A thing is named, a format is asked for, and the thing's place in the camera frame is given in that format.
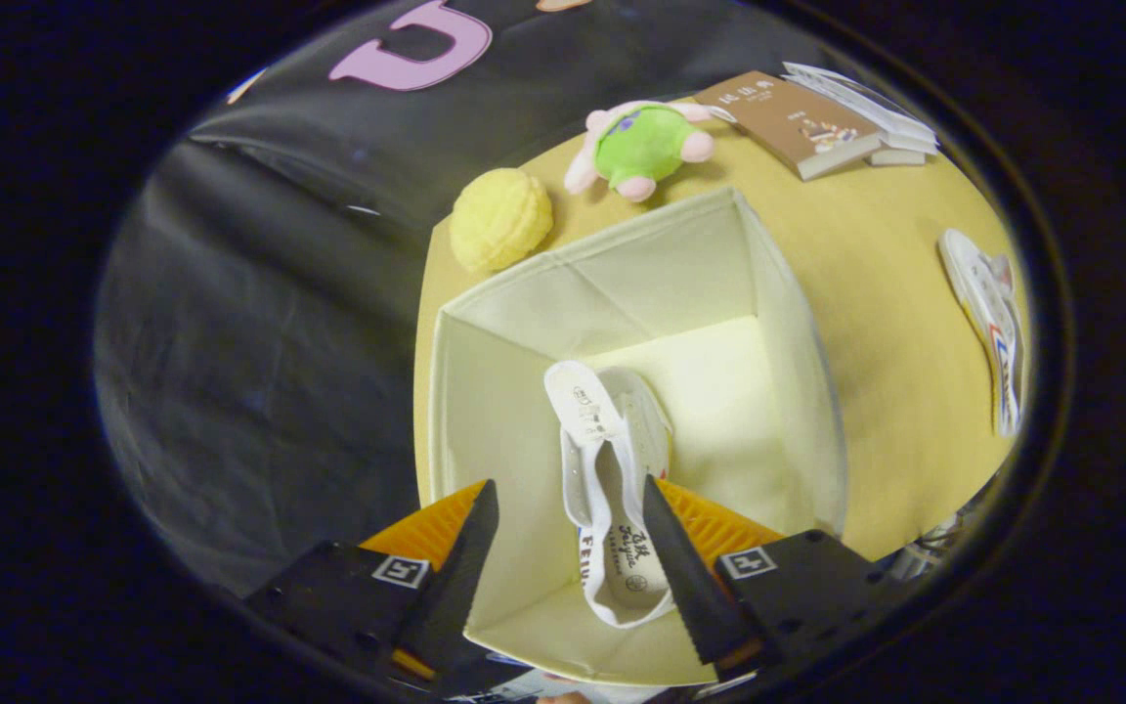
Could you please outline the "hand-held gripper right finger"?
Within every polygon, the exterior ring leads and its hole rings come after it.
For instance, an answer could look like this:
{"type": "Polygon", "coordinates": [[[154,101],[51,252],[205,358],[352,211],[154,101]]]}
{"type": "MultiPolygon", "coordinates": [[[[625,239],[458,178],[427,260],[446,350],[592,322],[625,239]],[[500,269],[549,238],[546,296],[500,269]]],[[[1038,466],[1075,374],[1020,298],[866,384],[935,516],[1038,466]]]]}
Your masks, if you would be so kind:
{"type": "Polygon", "coordinates": [[[826,531],[785,536],[647,476],[643,520],[701,663],[723,684],[790,684],[854,654],[901,581],[826,531]]]}

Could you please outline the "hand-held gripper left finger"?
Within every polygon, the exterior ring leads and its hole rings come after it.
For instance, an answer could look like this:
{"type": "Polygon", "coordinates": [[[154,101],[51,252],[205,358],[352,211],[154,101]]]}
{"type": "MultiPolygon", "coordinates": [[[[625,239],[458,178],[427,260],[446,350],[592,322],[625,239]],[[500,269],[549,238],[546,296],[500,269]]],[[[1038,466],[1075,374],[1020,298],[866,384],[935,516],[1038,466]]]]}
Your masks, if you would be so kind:
{"type": "Polygon", "coordinates": [[[327,540],[245,598],[272,627],[368,681],[453,685],[499,525],[492,478],[358,541],[327,540]]]}

